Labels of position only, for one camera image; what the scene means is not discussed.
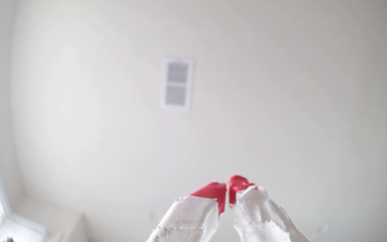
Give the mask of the gripper finger red white tape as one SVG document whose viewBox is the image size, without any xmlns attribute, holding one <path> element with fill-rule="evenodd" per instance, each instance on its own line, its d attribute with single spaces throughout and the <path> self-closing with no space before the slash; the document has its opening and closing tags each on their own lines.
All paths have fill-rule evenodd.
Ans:
<svg viewBox="0 0 387 242">
<path fill-rule="evenodd" d="M 229 178 L 229 205 L 242 242 L 308 242 L 265 188 L 240 175 Z"/>
<path fill-rule="evenodd" d="M 227 184 L 211 182 L 176 200 L 148 242 L 208 242 L 225 210 Z"/>
</svg>

